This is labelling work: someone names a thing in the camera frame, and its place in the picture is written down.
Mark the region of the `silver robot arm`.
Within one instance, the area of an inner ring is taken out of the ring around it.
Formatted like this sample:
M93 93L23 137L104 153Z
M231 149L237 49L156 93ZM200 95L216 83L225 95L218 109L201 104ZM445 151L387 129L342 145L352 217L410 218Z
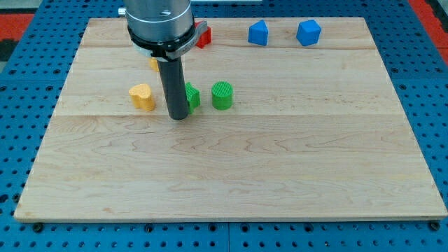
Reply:
M195 22L190 0L124 0L118 14L127 20L134 47L157 60L169 116L188 117L189 108L182 56L189 52L207 29Z

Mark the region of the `black and grey clamp ring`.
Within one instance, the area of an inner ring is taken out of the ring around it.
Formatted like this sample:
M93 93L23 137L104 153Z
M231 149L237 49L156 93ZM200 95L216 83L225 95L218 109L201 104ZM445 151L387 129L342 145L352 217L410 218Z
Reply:
M161 61L174 61L196 46L200 37L207 32L207 21L194 24L184 35L172 41L151 42L139 38L127 26L130 39L136 51L146 57L155 57Z

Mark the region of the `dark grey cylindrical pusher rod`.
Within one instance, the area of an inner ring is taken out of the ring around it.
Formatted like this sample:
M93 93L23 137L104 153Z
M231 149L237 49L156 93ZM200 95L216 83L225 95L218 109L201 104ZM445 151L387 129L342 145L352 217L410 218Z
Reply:
M158 61L164 97L170 118L182 120L189 115L186 86L181 58L172 61Z

